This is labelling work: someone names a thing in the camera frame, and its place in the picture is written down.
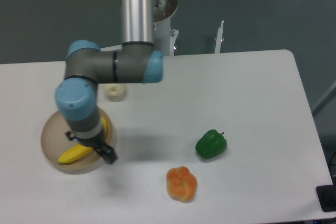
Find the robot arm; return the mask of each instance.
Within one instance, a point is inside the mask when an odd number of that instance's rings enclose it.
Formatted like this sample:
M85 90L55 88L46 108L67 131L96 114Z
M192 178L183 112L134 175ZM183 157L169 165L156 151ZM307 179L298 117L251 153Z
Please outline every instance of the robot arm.
M117 156L104 142L104 128L97 108L99 83L153 83L163 76L163 54L154 50L153 0L121 0L122 50L102 52L93 42L71 44L65 79L56 89L59 112L73 137L93 147L105 162Z

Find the metal arm tube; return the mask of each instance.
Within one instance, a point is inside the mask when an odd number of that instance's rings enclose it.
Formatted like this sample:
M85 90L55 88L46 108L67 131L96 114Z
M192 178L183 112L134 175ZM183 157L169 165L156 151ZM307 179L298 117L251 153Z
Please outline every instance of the metal arm tube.
M154 43L153 0L121 0L122 42Z

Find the yellow banana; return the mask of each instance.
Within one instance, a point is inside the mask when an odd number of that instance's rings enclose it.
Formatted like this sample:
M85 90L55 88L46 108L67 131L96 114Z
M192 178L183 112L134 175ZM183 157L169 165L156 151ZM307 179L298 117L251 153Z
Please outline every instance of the yellow banana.
M106 133L107 131L107 123L104 117L101 117L101 122L104 127L104 131ZM84 157L85 155L89 154L93 148L86 147L81 144L77 144L74 147L70 148L69 150L65 151L59 158L58 162L60 164L68 164L73 161L76 161L80 159L81 157Z

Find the blue joint cap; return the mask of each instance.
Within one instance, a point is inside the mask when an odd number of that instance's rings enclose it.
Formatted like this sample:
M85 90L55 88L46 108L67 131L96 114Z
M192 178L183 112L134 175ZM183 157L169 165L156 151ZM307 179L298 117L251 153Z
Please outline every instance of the blue joint cap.
M84 40L84 39L77 40L70 45L68 49L68 55L65 58L65 60L67 60L72 53L76 52L77 50L84 49L84 48L92 48L97 51L100 51L100 47L94 42Z
M59 112L70 121L89 117L97 106L95 90L82 78L64 80L56 89L55 100Z
M146 68L142 83L156 83L163 78L163 53L154 50Z

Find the metal pole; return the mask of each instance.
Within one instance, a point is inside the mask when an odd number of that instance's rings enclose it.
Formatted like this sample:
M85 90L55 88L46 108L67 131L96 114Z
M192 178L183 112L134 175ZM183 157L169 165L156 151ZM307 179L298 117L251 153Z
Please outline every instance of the metal pole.
M153 0L121 0L122 43L149 42L153 38Z
M315 117L334 97L336 96L336 81L328 88L328 90L319 98L311 110L311 114Z

